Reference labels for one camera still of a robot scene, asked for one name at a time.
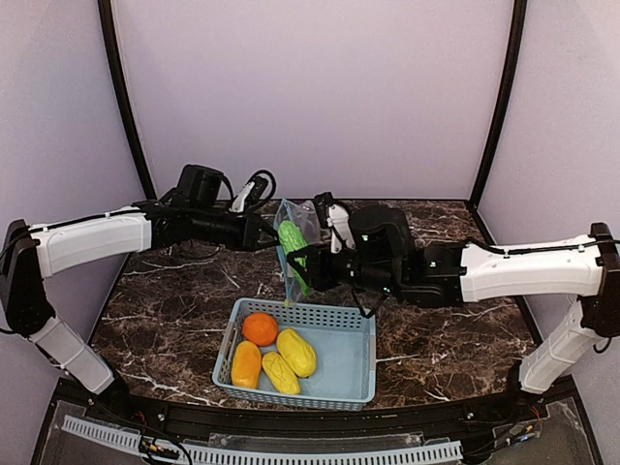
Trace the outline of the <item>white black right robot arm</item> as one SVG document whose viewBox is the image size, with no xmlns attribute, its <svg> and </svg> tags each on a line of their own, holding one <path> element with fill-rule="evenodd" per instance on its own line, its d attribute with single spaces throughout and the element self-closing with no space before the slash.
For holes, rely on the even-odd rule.
<svg viewBox="0 0 620 465">
<path fill-rule="evenodd" d="M 304 292 L 347 286 L 418 308 L 455 307 L 516 295 L 574 295 L 563 321 L 516 363 L 509 386 L 546 392 L 599 342 L 619 334 L 619 241 L 607 224 L 556 242 L 490 246 L 463 243 L 418 248 L 403 211 L 371 205 L 324 223 L 333 244 L 310 244 L 300 228 L 277 232 Z"/>
</svg>

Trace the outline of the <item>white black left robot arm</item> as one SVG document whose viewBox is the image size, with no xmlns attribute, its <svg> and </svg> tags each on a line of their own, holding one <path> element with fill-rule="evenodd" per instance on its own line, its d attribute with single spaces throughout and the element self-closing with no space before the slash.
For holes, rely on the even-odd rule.
<svg viewBox="0 0 620 465">
<path fill-rule="evenodd" d="M 46 281 L 115 257 L 184 241 L 260 251 L 277 245 L 258 213 L 166 206 L 148 201 L 54 224 L 13 221 L 1 251 L 1 308 L 6 332 L 57 362 L 84 388 L 105 395 L 122 387 L 115 370 L 65 321 L 47 297 Z"/>
</svg>

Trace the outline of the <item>green toy bitter gourd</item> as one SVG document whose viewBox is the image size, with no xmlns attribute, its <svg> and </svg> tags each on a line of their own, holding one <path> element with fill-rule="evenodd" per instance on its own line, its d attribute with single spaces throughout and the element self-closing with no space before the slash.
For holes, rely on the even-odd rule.
<svg viewBox="0 0 620 465">
<path fill-rule="evenodd" d="M 283 270 L 284 276 L 289 276 L 290 265 L 287 262 L 287 254 L 291 251 L 303 248 L 307 246 L 306 239 L 304 238 L 300 228 L 290 220 L 283 221 L 278 229 L 278 236 L 280 241 L 280 248 L 282 249 Z"/>
</svg>

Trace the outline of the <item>clear zip bag blue zipper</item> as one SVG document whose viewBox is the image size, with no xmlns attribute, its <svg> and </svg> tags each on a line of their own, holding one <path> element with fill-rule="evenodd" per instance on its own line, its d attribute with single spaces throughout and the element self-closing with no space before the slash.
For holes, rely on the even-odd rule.
<svg viewBox="0 0 620 465">
<path fill-rule="evenodd" d="M 275 214 L 273 228 L 279 239 L 276 250 L 283 270 L 285 304 L 292 306 L 303 296 L 308 296 L 310 288 L 288 263 L 287 256 L 321 240 L 321 227 L 314 204 L 311 201 L 297 203 L 282 199 Z"/>
</svg>

